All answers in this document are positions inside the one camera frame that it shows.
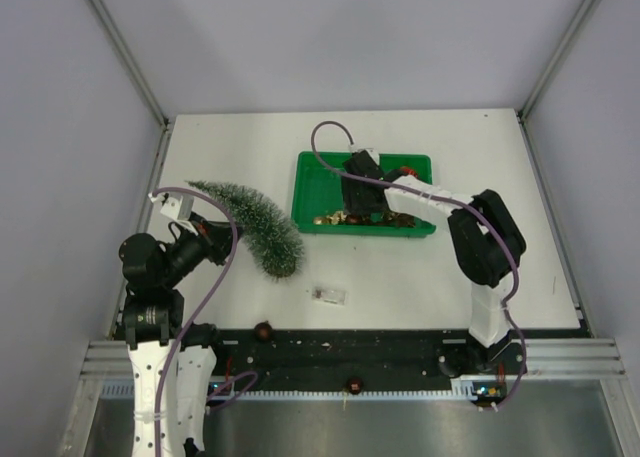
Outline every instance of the white table surface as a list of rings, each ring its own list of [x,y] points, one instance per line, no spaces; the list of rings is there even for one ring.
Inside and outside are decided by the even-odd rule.
[[[229,181],[254,187],[291,211],[297,156],[310,150],[312,128],[333,119],[357,143],[380,153],[427,154],[433,181],[473,194],[486,188],[505,201],[527,241],[521,288],[512,300],[523,328],[575,328],[578,320],[552,238],[516,116],[511,109],[181,115],[161,177],[162,186],[186,180]],[[318,136],[324,151],[347,151],[335,127]],[[202,202],[194,210],[220,215]],[[154,211],[149,232],[170,240],[168,220]],[[469,281],[460,271],[448,233],[425,239],[303,234],[303,272],[273,282],[256,269],[241,243],[226,280],[198,323],[276,329],[454,329],[468,326]],[[221,268],[203,263],[178,289],[185,319]],[[314,302],[316,285],[347,292],[344,306]]]

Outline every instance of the green plastic tray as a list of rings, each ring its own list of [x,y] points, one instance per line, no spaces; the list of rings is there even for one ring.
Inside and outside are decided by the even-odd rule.
[[[346,152],[321,152],[329,165],[343,169],[342,163],[351,154]],[[381,154],[380,166],[389,171],[406,165],[418,173],[420,180],[431,181],[431,159],[426,155]],[[301,152],[293,194],[291,218],[300,232],[307,234],[380,235],[386,237],[426,237],[436,230],[435,225],[416,219],[416,226],[377,227],[371,225],[315,225],[314,217],[343,210],[340,176],[325,169],[313,152]]]

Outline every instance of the artificial pine tree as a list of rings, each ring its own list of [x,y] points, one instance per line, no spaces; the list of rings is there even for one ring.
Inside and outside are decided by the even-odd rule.
[[[304,246],[296,224],[267,196],[250,187],[228,182],[189,181],[224,205],[244,229],[243,239],[256,264],[274,277],[290,277],[300,270]]]

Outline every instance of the white wall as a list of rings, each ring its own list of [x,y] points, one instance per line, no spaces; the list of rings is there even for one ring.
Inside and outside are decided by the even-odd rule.
[[[55,455],[159,130],[83,0],[0,0],[0,453]]]
[[[532,117],[596,328],[640,396],[640,0],[603,0]]]
[[[170,114],[520,107],[581,0],[104,0]]]

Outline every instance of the enclosure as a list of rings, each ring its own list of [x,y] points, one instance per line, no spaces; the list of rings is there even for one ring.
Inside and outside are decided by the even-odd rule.
[[[207,455],[640,455],[636,1],[0,0],[4,454],[131,455],[118,248],[170,238],[147,194],[229,181],[289,214],[335,120],[428,156],[434,184],[500,193],[527,241],[509,308],[528,372],[497,414],[466,402],[478,376],[443,380],[434,349],[472,313],[446,232],[303,234],[288,282],[241,241],[197,323],[219,366],[270,377],[205,418]],[[318,146],[349,150],[338,129]],[[179,284],[185,316],[219,274]]]

